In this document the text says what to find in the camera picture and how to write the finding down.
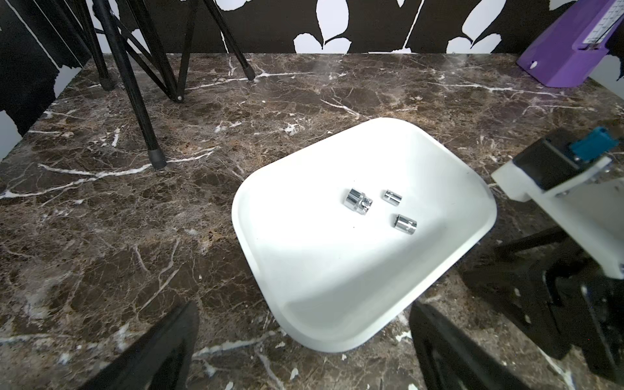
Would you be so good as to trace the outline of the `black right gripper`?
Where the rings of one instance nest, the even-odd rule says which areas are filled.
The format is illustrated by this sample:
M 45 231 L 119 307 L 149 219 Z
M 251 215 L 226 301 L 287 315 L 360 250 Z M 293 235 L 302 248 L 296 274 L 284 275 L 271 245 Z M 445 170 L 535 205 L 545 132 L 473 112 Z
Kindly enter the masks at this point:
M 623 381 L 623 281 L 605 276 L 562 228 L 494 250 L 465 285 L 555 359 L 579 347 L 590 371 Z

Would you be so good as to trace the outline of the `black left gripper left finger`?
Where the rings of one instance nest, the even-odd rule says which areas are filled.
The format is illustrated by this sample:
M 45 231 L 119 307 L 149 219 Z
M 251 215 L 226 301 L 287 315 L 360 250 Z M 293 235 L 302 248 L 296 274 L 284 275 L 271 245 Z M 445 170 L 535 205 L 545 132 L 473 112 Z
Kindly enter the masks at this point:
M 177 306 L 83 389 L 186 389 L 198 336 L 198 307 Z

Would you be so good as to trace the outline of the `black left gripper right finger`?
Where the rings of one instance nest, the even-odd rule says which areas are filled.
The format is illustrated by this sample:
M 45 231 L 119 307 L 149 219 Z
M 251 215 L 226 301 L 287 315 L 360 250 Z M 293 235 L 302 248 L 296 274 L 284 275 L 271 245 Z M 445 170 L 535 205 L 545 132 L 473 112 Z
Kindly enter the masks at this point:
M 527 389 L 431 305 L 415 301 L 409 328 L 428 389 Z

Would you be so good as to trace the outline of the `medium chrome socket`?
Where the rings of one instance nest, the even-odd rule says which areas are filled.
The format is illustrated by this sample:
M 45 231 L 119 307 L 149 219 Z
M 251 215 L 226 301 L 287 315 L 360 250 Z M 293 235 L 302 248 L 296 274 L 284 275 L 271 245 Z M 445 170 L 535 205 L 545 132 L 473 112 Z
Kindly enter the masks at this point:
M 414 219 L 398 214 L 394 220 L 393 227 L 396 230 L 413 235 L 418 227 L 418 223 Z

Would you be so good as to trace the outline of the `small chrome socket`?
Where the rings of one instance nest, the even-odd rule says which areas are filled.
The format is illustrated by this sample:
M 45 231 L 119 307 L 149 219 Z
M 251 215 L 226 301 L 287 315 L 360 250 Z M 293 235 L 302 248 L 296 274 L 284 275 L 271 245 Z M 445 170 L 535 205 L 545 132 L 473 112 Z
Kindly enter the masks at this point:
M 382 199 L 392 206 L 399 206 L 402 201 L 402 196 L 391 190 L 385 190 L 382 194 Z

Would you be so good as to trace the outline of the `large chrome socket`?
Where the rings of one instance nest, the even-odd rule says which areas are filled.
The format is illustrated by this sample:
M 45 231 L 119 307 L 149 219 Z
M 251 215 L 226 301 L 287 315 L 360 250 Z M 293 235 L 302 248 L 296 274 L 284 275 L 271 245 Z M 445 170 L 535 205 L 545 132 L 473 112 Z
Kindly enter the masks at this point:
M 370 211 L 373 200 L 365 193 L 352 188 L 345 196 L 343 204 L 351 211 L 357 212 L 360 215 L 366 215 L 368 211 Z

